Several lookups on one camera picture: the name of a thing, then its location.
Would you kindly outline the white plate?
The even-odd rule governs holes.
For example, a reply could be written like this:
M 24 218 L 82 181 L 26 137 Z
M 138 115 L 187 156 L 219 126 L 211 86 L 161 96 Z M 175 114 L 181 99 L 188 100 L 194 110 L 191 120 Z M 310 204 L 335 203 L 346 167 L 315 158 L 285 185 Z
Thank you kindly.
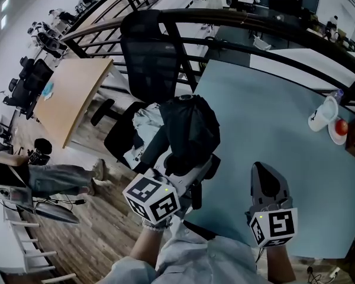
M 339 135 L 338 132 L 336 132 L 335 130 L 335 126 L 336 126 L 336 123 L 339 121 L 339 120 L 343 120 L 341 119 L 340 117 L 337 117 L 333 122 L 329 123 L 327 125 L 327 128 L 328 128 L 328 133 L 330 135 L 330 138 L 332 139 L 332 141 L 336 144 L 336 145 L 343 145 L 345 144 L 346 142 L 346 139 L 347 139 L 347 134 L 345 135 Z

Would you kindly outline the white printed card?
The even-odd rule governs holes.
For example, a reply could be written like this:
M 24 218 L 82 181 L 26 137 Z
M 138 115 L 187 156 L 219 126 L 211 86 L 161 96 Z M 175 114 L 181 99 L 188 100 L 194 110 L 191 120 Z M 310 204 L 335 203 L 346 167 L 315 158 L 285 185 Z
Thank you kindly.
M 137 149 L 133 146 L 132 149 L 129 151 L 131 161 L 134 163 L 138 163 L 140 161 L 144 151 L 145 151 L 144 146 L 140 146 Z

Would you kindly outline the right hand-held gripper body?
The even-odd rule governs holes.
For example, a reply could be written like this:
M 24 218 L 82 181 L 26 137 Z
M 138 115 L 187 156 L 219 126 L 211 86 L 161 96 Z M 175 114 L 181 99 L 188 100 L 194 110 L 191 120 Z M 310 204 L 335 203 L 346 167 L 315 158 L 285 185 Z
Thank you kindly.
M 245 242 L 252 247 L 283 246 L 298 232 L 298 209 L 291 198 L 264 204 L 253 200 L 246 217 Z

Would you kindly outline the white crumpled garment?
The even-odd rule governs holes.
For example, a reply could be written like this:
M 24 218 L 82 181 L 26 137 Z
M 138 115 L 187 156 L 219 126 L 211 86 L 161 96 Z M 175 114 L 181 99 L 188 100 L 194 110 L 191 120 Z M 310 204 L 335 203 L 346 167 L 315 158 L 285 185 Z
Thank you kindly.
M 164 125 L 159 107 L 159 104 L 153 103 L 134 114 L 133 126 L 142 139 L 144 148 L 151 143 L 159 129 Z

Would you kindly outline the light blue table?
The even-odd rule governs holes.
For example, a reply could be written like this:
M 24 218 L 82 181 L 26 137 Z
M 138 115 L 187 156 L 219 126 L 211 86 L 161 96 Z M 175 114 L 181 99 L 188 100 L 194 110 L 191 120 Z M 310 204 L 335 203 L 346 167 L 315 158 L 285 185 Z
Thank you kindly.
M 340 259 L 355 238 L 355 157 L 309 116 L 323 96 L 259 70 L 211 60 L 196 88 L 220 125 L 220 166 L 202 184 L 202 208 L 186 219 L 254 245 L 245 213 L 252 205 L 251 168 L 264 162 L 288 181 L 298 209 L 294 256 Z

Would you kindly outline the person's right forearm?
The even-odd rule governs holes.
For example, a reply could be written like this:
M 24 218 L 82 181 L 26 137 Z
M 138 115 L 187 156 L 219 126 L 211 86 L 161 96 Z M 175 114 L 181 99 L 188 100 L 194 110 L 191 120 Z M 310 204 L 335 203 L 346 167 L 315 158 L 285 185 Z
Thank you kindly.
M 296 281 L 285 246 L 267 248 L 267 278 L 273 284 L 287 284 Z

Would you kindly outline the black mesh office chair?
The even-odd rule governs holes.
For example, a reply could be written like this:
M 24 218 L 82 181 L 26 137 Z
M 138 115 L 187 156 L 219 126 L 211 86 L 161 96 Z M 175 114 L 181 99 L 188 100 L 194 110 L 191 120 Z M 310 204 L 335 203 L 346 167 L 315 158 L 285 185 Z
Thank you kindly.
M 153 103 L 160 105 L 175 97 L 181 64 L 175 45 L 160 30 L 159 15 L 160 11 L 155 9 L 133 12 L 121 24 L 120 45 L 130 94 L 137 101 L 119 114 L 112 109 L 114 100 L 107 99 L 91 118 L 92 125 L 97 125 L 104 116 L 116 121 L 104 146 L 119 162 L 137 173 L 145 172 L 149 166 L 141 159 L 138 163 L 130 159 L 132 147 L 143 146 L 133 126 L 134 114 Z

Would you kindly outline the black swivel chair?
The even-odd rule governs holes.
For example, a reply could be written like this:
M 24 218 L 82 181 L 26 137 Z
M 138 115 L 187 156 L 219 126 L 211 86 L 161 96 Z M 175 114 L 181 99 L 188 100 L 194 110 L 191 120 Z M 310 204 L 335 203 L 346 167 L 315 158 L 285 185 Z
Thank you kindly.
M 29 91 L 29 103 L 25 107 L 24 114 L 29 120 L 33 117 L 39 96 L 46 84 L 49 82 L 54 71 L 45 63 L 43 59 L 29 59 L 27 56 L 20 59 L 22 70 L 19 78 L 23 81 L 23 88 Z

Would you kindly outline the black umbrella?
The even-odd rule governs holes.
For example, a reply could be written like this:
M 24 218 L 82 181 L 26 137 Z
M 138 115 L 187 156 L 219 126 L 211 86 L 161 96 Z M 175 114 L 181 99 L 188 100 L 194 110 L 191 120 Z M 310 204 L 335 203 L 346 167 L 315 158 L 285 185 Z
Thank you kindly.
M 221 142 L 220 125 L 214 111 L 199 95 L 175 97 L 161 104 L 159 110 L 164 122 L 162 131 L 169 145 L 154 167 L 165 175 L 164 160 L 172 153 L 180 159 L 180 171 L 175 176 L 182 177 L 214 154 Z M 200 209 L 202 182 L 191 188 L 191 196 L 189 208 Z

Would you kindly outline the blue cloth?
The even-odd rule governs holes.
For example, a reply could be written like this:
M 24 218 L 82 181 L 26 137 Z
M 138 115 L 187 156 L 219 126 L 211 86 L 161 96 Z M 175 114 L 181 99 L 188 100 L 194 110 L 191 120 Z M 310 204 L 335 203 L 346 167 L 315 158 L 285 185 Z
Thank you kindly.
M 44 98 L 44 100 L 48 100 L 52 97 L 53 95 L 53 87 L 54 87 L 54 83 L 53 82 L 48 82 L 46 84 L 46 86 L 44 87 L 41 95 Z

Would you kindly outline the row of ceiling light panels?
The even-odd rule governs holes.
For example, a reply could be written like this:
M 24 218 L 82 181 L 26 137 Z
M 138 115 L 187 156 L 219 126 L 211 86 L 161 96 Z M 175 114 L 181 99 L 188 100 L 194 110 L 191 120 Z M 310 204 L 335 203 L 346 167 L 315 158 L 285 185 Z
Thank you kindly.
M 10 0 L 4 0 L 4 2 L 1 5 L 1 14 L 2 14 L 2 18 L 1 18 L 1 29 L 3 30 L 7 24 L 7 8 L 8 5 L 10 4 Z

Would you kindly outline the person's light grey shirt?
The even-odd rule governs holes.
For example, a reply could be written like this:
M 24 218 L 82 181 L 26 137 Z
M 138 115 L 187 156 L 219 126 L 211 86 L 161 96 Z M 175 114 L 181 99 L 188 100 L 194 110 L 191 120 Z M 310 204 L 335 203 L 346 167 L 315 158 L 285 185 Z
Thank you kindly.
M 259 275 L 251 248 L 215 236 L 206 240 L 179 224 L 157 266 L 130 256 L 115 262 L 97 284 L 270 284 Z

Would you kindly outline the light wooden table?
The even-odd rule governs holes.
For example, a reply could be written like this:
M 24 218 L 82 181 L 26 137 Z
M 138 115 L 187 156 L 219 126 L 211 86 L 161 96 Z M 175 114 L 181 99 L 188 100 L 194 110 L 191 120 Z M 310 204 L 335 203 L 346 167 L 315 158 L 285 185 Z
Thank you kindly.
M 60 148 L 68 146 L 84 113 L 108 75 L 129 91 L 128 80 L 112 59 L 64 59 L 50 78 L 49 99 L 40 96 L 34 113 Z

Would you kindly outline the white desk frame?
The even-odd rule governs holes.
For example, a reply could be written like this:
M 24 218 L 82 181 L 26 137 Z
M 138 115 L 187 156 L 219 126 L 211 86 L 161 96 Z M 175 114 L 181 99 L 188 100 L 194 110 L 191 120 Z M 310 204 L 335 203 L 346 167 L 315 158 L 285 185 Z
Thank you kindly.
M 38 238 L 31 233 L 31 230 L 38 230 L 41 225 L 38 222 L 29 222 L 22 218 L 19 212 L 3 209 L 4 223 L 13 233 L 16 245 L 20 251 L 20 258 L 23 266 L 16 271 L 19 275 L 40 275 L 48 273 L 46 279 L 41 280 L 42 284 L 62 283 L 69 279 L 76 278 L 75 273 L 60 275 L 56 266 L 52 265 L 50 258 L 57 255 L 54 250 L 44 251 L 38 246 Z

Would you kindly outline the red apple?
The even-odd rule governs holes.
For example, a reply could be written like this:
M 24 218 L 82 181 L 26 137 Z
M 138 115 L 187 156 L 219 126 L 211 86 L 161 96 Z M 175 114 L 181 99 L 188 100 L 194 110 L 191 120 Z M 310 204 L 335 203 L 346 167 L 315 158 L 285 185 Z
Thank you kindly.
M 339 136 L 344 136 L 348 133 L 348 123 L 344 119 L 338 119 L 334 126 L 335 132 Z

